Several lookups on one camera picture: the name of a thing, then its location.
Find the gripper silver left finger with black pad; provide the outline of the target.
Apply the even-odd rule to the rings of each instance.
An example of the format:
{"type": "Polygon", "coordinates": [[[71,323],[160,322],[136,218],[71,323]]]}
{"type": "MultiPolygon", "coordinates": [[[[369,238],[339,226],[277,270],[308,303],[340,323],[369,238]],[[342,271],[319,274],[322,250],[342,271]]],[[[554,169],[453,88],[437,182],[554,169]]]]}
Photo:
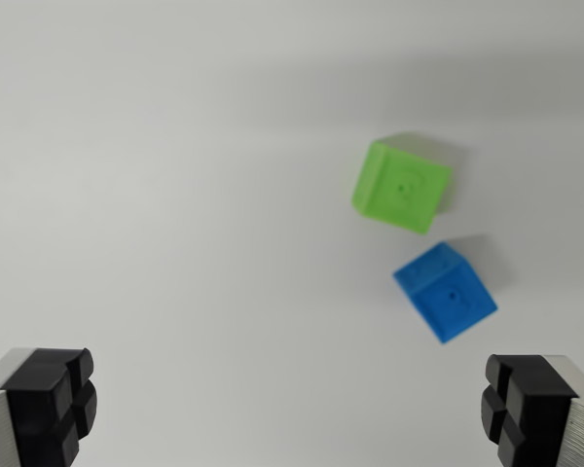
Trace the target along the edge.
{"type": "Polygon", "coordinates": [[[16,347],[0,359],[0,467],[73,464],[97,410],[86,348],[16,347]]]}

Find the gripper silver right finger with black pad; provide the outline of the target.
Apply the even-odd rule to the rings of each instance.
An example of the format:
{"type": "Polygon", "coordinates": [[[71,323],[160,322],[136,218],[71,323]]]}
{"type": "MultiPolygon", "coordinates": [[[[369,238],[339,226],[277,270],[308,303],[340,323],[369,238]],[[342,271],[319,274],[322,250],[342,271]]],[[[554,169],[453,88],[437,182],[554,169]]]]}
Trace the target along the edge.
{"type": "Polygon", "coordinates": [[[584,466],[584,373],[563,355],[488,358],[481,419],[507,467],[584,466]]]}

